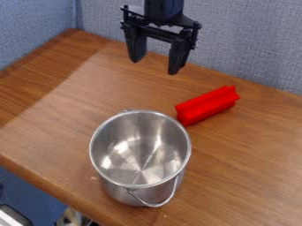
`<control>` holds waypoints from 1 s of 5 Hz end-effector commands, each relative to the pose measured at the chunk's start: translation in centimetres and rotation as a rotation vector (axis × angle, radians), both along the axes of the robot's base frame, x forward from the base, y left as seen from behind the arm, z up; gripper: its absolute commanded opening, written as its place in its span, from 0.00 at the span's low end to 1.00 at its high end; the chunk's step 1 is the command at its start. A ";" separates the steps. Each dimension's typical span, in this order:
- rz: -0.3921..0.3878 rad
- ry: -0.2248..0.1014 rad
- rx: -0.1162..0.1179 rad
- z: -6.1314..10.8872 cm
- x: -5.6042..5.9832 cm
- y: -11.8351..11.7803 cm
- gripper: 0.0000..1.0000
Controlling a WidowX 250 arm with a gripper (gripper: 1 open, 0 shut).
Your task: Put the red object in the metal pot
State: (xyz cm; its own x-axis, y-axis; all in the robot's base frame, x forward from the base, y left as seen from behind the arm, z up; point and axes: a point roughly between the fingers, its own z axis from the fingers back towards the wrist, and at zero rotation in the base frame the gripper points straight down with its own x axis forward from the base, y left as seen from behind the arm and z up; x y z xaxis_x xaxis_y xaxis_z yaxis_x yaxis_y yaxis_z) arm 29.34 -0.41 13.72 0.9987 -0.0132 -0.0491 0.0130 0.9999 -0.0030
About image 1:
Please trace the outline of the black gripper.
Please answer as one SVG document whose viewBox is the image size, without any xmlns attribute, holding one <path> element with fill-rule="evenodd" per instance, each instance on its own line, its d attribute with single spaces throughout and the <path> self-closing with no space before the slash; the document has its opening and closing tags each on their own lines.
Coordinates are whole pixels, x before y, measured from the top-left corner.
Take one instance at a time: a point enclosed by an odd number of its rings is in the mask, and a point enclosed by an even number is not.
<svg viewBox="0 0 302 226">
<path fill-rule="evenodd" d="M 183 13 L 185 0 L 143 0 L 142 6 L 124 4 L 122 29 L 130 59 L 138 63 L 146 56 L 147 37 L 171 41 L 169 51 L 170 75 L 186 65 L 191 41 L 197 41 L 202 25 Z"/>
</svg>

